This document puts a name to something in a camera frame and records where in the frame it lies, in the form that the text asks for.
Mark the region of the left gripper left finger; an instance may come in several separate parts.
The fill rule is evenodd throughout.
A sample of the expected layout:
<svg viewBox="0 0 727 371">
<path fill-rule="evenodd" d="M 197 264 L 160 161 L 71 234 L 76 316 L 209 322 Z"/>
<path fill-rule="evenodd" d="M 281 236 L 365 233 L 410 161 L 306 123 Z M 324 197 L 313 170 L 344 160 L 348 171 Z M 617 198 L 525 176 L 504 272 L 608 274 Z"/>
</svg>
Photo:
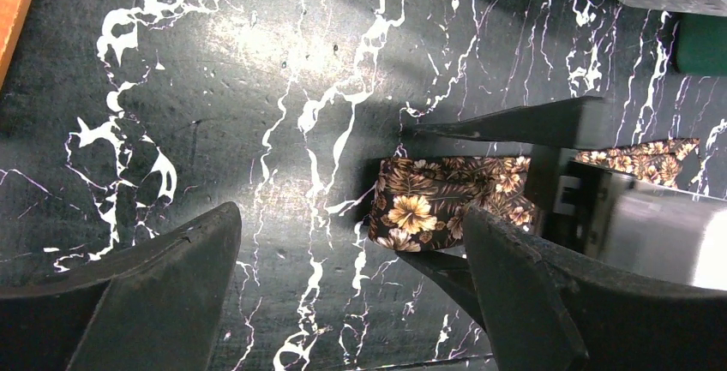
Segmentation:
<svg viewBox="0 0 727 371">
<path fill-rule="evenodd" d="M 241 228 L 226 202 L 101 260 L 4 286 L 2 369 L 206 369 Z"/>
</svg>

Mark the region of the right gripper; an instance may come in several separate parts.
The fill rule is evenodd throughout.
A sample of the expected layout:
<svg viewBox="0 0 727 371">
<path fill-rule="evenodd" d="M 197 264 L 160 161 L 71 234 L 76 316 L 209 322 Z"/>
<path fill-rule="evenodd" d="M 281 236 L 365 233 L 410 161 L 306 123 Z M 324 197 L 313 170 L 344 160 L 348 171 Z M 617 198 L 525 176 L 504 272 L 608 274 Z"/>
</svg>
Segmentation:
<svg viewBox="0 0 727 371">
<path fill-rule="evenodd" d="M 535 235 L 640 276 L 725 290 L 725 200 L 575 159 L 572 149 L 606 145 L 610 111 L 610 100 L 583 96 L 457 123 L 415 124 L 412 133 L 537 145 L 525 185 Z"/>
</svg>

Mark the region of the black brown floral tie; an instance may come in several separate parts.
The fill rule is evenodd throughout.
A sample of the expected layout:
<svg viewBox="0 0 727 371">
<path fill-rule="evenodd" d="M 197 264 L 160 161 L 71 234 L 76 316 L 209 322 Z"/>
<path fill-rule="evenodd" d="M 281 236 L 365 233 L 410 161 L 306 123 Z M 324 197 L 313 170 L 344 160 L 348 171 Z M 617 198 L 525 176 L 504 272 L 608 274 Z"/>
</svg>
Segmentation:
<svg viewBox="0 0 727 371">
<path fill-rule="evenodd" d="M 697 138 L 675 138 L 581 151 L 575 158 L 675 188 L 683 161 L 699 144 Z M 463 243 L 463 218 L 473 208 L 530 230 L 536 214 L 524 195 L 530 162 L 527 156 L 383 159 L 368 238 L 410 253 L 457 247 Z"/>
</svg>

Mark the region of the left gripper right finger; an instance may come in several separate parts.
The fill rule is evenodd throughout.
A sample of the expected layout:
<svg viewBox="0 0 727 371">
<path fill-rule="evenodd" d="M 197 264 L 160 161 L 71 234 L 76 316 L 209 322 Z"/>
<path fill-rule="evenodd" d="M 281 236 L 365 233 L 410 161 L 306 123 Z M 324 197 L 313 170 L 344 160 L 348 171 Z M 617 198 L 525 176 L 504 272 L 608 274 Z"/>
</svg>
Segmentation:
<svg viewBox="0 0 727 371">
<path fill-rule="evenodd" d="M 725 369 L 724 292 L 607 266 L 481 210 L 462 228 L 499 369 Z"/>
</svg>

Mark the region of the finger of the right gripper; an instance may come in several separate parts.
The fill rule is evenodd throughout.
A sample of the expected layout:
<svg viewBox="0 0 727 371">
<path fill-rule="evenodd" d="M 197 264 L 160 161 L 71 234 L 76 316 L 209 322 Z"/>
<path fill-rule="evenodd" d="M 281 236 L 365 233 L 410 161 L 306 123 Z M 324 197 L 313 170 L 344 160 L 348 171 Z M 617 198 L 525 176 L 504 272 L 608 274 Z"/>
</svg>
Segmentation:
<svg viewBox="0 0 727 371">
<path fill-rule="evenodd" d="M 484 317 L 479 305 L 478 293 L 465 258 L 439 251 L 395 252 L 403 261 L 432 280 L 478 326 L 485 329 Z"/>
</svg>

